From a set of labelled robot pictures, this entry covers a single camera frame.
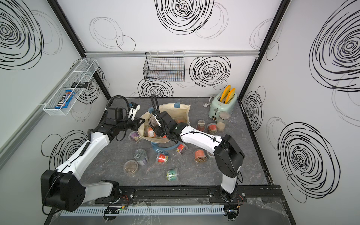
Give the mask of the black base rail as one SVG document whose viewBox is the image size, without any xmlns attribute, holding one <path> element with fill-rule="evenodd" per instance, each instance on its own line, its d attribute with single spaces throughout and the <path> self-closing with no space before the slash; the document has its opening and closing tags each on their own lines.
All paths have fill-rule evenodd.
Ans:
<svg viewBox="0 0 360 225">
<path fill-rule="evenodd" d="M 138 199 L 207 199 L 211 203 L 244 203 L 248 198 L 284 196 L 279 185 L 238 185 L 229 194 L 220 185 L 211 186 L 116 186 L 124 203 Z"/>
</svg>

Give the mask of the clear jar red band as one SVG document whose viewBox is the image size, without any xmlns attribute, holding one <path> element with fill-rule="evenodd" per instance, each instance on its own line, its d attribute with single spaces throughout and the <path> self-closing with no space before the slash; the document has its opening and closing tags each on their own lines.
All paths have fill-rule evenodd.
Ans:
<svg viewBox="0 0 360 225">
<path fill-rule="evenodd" d="M 206 128 L 206 121 L 205 120 L 199 120 L 197 122 L 196 129 L 203 132 L 203 131 L 205 131 L 205 128 Z"/>
</svg>

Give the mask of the orange barcode label jar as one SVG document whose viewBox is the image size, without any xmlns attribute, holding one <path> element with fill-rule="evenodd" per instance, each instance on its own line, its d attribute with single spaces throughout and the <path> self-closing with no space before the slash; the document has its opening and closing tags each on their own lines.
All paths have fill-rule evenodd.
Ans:
<svg viewBox="0 0 360 225">
<path fill-rule="evenodd" d="M 145 126 L 145 128 L 144 128 L 144 136 L 145 137 L 150 137 L 150 138 L 157 137 L 155 131 L 149 126 Z"/>
</svg>

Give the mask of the blue candy bag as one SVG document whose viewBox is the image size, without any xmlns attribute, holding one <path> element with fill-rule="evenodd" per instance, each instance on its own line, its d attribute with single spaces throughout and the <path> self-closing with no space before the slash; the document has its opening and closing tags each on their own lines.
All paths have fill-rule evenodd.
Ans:
<svg viewBox="0 0 360 225">
<path fill-rule="evenodd" d="M 63 96 L 59 100 L 55 109 L 66 109 L 70 105 L 71 100 L 75 97 L 76 93 L 72 90 L 65 90 Z"/>
</svg>

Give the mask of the clear purple seed jar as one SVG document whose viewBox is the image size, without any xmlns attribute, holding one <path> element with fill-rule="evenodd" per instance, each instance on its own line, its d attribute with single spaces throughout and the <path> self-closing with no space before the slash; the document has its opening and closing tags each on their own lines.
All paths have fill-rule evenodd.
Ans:
<svg viewBox="0 0 360 225">
<path fill-rule="evenodd" d="M 134 143 L 138 143 L 141 140 L 141 137 L 137 131 L 132 131 L 129 134 L 128 139 Z"/>
</svg>

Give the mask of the cream canvas tote bag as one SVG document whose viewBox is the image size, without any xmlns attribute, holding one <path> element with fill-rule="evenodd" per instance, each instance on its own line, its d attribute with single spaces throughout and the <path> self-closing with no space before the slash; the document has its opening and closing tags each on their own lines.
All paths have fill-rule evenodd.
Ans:
<svg viewBox="0 0 360 225">
<path fill-rule="evenodd" d="M 189 124 L 188 113 L 190 105 L 172 103 L 163 104 L 156 109 L 149 108 L 148 112 L 141 116 L 145 119 L 138 129 L 140 137 L 151 143 L 156 153 L 169 155 L 169 151 L 184 146 L 179 138 L 179 128 Z"/>
</svg>

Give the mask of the red label seed jar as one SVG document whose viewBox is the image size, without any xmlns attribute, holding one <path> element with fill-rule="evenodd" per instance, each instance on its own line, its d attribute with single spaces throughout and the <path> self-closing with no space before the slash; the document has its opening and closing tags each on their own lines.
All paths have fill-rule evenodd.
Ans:
<svg viewBox="0 0 360 225">
<path fill-rule="evenodd" d="M 169 156 L 163 153 L 158 153 L 155 163 L 157 165 L 166 165 L 168 162 Z"/>
</svg>

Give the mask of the orange label seed jar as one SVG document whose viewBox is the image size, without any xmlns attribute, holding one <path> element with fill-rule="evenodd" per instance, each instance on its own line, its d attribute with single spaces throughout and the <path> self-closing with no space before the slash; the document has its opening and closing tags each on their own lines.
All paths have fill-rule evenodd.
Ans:
<svg viewBox="0 0 360 225">
<path fill-rule="evenodd" d="M 207 161 L 206 154 L 205 154 L 204 150 L 201 150 L 201 149 L 198 149 L 195 151 L 194 158 L 195 158 L 196 163 L 202 163 L 202 162 Z"/>
</svg>

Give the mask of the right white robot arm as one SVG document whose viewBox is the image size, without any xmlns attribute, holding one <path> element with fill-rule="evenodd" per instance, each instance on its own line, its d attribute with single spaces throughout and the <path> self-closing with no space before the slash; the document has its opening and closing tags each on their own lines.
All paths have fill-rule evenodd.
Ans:
<svg viewBox="0 0 360 225">
<path fill-rule="evenodd" d="M 222 173 L 221 188 L 232 194 L 239 179 L 239 171 L 245 154 L 230 135 L 214 136 L 199 131 L 187 123 L 177 123 L 168 112 L 150 112 L 150 120 L 155 120 L 155 133 L 170 141 L 190 143 L 214 155 L 217 167 Z"/>
</svg>

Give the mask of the red floral label jar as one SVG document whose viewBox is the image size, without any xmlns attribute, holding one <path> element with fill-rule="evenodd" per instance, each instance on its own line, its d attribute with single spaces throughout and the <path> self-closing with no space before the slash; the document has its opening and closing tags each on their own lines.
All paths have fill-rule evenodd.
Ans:
<svg viewBox="0 0 360 225">
<path fill-rule="evenodd" d="M 179 154 L 184 154 L 188 150 L 188 146 L 184 143 L 180 143 L 176 148 L 175 151 Z"/>
</svg>

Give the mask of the teal green label jar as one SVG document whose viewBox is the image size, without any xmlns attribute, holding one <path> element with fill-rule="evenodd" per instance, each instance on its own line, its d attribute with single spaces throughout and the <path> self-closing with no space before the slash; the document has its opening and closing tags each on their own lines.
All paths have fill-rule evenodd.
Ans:
<svg viewBox="0 0 360 225">
<path fill-rule="evenodd" d="M 178 181 L 179 180 L 179 170 L 178 170 L 178 168 L 168 170 L 166 172 L 166 179 L 168 181 Z"/>
</svg>

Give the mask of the clear brown seed jar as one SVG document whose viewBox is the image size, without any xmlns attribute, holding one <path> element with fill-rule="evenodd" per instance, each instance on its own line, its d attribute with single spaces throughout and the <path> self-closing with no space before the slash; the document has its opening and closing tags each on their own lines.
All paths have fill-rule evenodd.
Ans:
<svg viewBox="0 0 360 225">
<path fill-rule="evenodd" d="M 135 175 L 138 169 L 139 164 L 135 160 L 129 160 L 123 166 L 124 173 L 127 175 Z"/>
</svg>

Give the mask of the yellow toast slice right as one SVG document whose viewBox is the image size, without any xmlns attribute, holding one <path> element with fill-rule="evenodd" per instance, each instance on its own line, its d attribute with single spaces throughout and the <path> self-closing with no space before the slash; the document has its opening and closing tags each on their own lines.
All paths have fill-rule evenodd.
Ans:
<svg viewBox="0 0 360 225">
<path fill-rule="evenodd" d="M 235 88 L 229 89 L 229 91 L 228 91 L 228 93 L 227 93 L 227 96 L 226 96 L 226 98 L 225 98 L 225 101 L 224 101 L 225 104 L 229 104 L 229 103 L 230 103 L 230 101 L 232 100 L 232 98 L 233 98 L 234 95 L 235 95 L 235 91 L 236 91 Z"/>
</svg>

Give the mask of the yellow toast slice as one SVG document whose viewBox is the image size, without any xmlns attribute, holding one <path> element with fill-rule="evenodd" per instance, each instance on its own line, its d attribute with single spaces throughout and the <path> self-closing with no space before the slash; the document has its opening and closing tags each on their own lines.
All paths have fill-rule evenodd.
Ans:
<svg viewBox="0 0 360 225">
<path fill-rule="evenodd" d="M 232 100 L 232 98 L 233 98 L 234 95 L 235 95 L 235 91 L 236 91 L 235 88 L 229 89 L 229 91 L 228 91 L 228 93 L 227 93 L 227 96 L 226 96 L 226 98 L 225 98 L 225 101 L 224 101 L 225 104 L 229 104 L 229 103 L 230 103 L 230 101 Z"/>
<path fill-rule="evenodd" d="M 224 91 L 222 92 L 221 98 L 220 98 L 220 102 L 225 103 L 228 94 L 230 93 L 231 90 L 231 85 L 228 85 Z"/>
</svg>

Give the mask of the yellow toast slice left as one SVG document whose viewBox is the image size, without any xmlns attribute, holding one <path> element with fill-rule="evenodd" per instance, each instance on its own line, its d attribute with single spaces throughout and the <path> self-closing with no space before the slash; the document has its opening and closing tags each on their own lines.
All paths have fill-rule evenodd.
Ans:
<svg viewBox="0 0 360 225">
<path fill-rule="evenodd" d="M 220 102 L 225 103 L 228 94 L 230 93 L 231 90 L 231 85 L 228 85 L 224 91 L 222 92 L 221 98 L 220 98 Z"/>
</svg>

